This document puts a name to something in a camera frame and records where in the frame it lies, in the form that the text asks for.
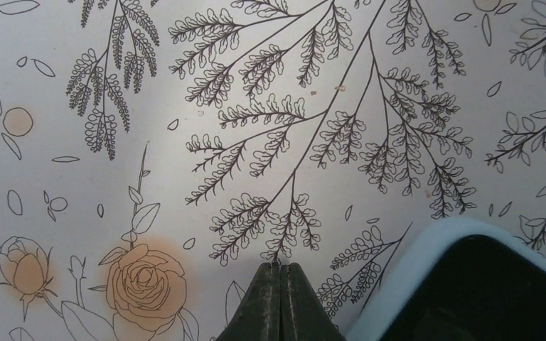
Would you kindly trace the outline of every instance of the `white paper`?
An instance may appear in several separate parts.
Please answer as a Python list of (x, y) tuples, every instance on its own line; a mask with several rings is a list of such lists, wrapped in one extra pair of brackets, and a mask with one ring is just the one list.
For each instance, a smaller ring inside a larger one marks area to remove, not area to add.
[(7, 1), (0, 340), (210, 340), (276, 258), (346, 332), (445, 216), (546, 258), (543, 1)]

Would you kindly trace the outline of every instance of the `black object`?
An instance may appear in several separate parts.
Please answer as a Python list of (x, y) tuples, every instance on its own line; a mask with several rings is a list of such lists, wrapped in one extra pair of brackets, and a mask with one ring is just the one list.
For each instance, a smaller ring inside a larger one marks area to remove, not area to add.
[(217, 341), (344, 341), (297, 263), (259, 266)]
[(546, 272), (490, 237), (463, 238), (381, 340), (545, 341)]

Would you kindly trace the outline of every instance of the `orange dot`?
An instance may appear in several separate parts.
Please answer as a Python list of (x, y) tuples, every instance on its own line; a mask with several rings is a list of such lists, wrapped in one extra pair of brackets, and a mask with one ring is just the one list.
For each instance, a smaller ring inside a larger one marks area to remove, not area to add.
[(33, 124), (32, 116), (24, 108), (10, 109), (3, 118), (3, 127), (12, 136), (26, 135)]

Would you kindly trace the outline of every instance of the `white plastic rim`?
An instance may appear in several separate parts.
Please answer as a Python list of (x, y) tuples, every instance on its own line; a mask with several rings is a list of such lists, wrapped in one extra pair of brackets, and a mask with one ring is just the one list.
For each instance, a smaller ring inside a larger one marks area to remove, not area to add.
[(546, 272), (545, 258), (499, 227), (469, 218), (440, 220), (424, 229), (398, 261), (353, 325), (347, 341), (378, 341), (447, 249), (471, 235), (491, 237)]

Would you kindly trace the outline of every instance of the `rose drawing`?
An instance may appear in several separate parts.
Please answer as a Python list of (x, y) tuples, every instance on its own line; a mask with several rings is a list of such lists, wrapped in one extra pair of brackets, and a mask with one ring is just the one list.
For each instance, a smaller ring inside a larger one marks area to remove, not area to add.
[(184, 274), (181, 264), (168, 254), (136, 245), (110, 266), (107, 302), (143, 330), (169, 328), (185, 304)]
[(0, 269), (9, 285), (22, 294), (23, 315), (26, 319), (28, 304), (35, 298), (43, 298), (46, 286), (53, 278), (48, 277), (49, 256), (36, 242), (23, 237), (11, 237), (0, 246)]

